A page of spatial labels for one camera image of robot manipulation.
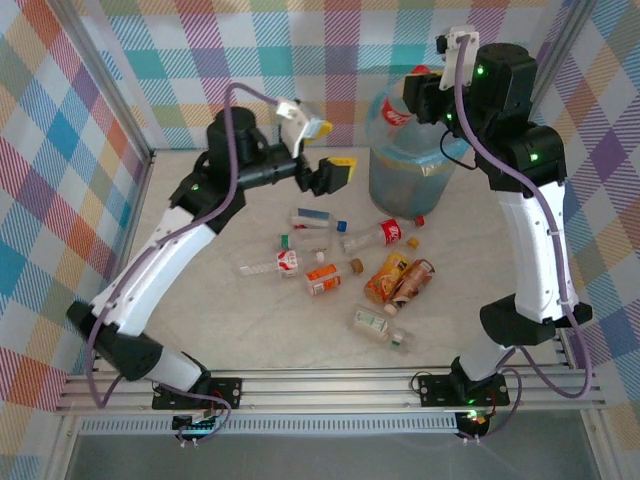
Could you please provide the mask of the green white label bottle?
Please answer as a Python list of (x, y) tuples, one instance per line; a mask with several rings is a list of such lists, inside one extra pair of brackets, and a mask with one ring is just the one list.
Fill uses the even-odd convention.
[(398, 327), (386, 314), (356, 304), (347, 321), (348, 328), (386, 348), (407, 352), (414, 337), (407, 330)]

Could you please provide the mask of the red white label bottle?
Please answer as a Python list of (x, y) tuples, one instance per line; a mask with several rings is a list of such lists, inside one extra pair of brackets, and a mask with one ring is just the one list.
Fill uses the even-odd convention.
[(275, 274), (280, 278), (291, 278), (313, 269), (325, 262), (323, 251), (283, 250), (268, 259), (242, 263), (238, 272), (242, 277)]

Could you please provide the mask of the small electronics board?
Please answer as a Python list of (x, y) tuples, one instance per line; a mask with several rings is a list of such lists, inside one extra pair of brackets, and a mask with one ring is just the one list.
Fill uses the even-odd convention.
[(173, 431), (183, 430), (184, 435), (204, 436), (211, 433), (217, 426), (215, 416), (197, 420), (194, 415), (175, 415), (171, 420)]
[(484, 436), (488, 433), (491, 419), (488, 412), (457, 412), (455, 417), (459, 435)]

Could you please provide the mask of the clear Coca-Cola bottle red cap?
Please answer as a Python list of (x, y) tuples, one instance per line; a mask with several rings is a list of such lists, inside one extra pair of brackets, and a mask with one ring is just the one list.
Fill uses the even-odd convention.
[(401, 127), (409, 123), (412, 114), (403, 99), (405, 80), (410, 75), (424, 75), (430, 72), (430, 68), (426, 65), (417, 65), (409, 74), (397, 80), (379, 95), (378, 106), (374, 108), (374, 120), (371, 124), (375, 135), (397, 133)]
[(424, 227), (425, 223), (422, 215), (411, 219), (389, 218), (367, 229), (347, 234), (340, 242), (345, 254), (375, 246), (388, 246), (400, 241), (405, 233)]

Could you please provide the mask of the aluminium frame rail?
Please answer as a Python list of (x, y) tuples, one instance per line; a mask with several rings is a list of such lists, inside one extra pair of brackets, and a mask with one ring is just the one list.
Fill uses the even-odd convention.
[[(411, 369), (245, 370), (222, 371), (220, 377), (242, 379), (241, 413), (397, 413), (425, 408), (433, 412), (507, 411), (517, 404), (522, 410), (581, 410), (602, 408), (604, 395), (598, 385), (580, 399), (559, 396), (529, 368), (506, 372), (504, 378), (511, 403), (503, 407), (422, 407), (417, 390), (420, 375)], [(58, 402), (60, 414), (195, 414), (202, 410), (153, 410), (153, 387), (141, 380), (123, 381), (109, 392), (112, 372), (94, 375), (100, 395), (109, 394), (104, 408), (95, 406), (83, 376), (70, 377)]]

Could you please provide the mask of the blue label bottle blue cap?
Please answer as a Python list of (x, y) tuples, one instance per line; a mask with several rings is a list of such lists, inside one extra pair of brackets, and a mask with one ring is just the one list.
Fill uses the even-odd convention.
[(331, 213), (308, 208), (294, 207), (288, 219), (294, 229), (330, 229), (346, 233), (348, 222), (336, 219)]

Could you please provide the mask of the aluminium frame post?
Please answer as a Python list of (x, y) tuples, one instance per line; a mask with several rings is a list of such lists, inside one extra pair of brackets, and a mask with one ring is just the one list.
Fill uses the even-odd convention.
[(86, 30), (80, 15), (71, 0), (47, 0), (49, 6), (60, 21), (64, 31), (86, 64), (86, 69), (94, 79), (99, 91), (104, 95), (115, 117), (120, 121), (124, 132), (132, 141), (136, 151), (146, 164), (153, 163), (154, 150), (149, 146), (141, 128), (138, 126), (129, 106), (117, 87), (102, 56)]
[(564, 142), (575, 134), (566, 104), (579, 83), (571, 51), (590, 19), (597, 0), (539, 0), (540, 18), (525, 45), (538, 62), (530, 118), (556, 130)]

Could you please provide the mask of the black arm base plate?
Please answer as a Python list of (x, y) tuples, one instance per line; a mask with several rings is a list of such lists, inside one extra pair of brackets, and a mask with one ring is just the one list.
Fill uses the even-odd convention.
[(213, 406), (209, 397), (228, 402), (232, 409), (240, 406), (242, 379), (234, 377), (206, 377), (198, 380), (187, 394), (176, 393), (165, 386), (153, 387), (153, 410), (204, 410)]
[(503, 375), (496, 374), (469, 391), (447, 375), (420, 375), (417, 390), (422, 407), (503, 407), (511, 403)]

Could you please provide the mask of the brown label bottle white cap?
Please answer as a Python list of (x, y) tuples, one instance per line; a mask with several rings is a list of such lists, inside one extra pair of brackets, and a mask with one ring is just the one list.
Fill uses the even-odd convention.
[(397, 284), (384, 305), (384, 311), (395, 316), (431, 281), (435, 267), (426, 259), (417, 259)]

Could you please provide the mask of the orange label bottle brown cap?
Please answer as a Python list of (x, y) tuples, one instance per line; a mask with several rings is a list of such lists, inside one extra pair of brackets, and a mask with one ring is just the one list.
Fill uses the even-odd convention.
[(360, 275), (363, 271), (363, 263), (358, 258), (322, 265), (305, 273), (306, 288), (311, 296), (317, 296), (339, 287), (345, 278)]

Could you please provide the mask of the yellow orange juice bottle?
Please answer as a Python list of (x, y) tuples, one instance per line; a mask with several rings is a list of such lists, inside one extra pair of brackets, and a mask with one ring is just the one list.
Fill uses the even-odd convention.
[(384, 304), (410, 267), (415, 251), (420, 246), (416, 237), (410, 237), (397, 246), (384, 260), (380, 269), (364, 286), (364, 294), (374, 304)]

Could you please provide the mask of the clear bottle green cap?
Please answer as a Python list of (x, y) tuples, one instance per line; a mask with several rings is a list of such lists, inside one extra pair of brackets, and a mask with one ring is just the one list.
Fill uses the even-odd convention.
[(276, 236), (276, 245), (282, 250), (327, 252), (331, 248), (329, 233), (321, 229), (292, 230)]

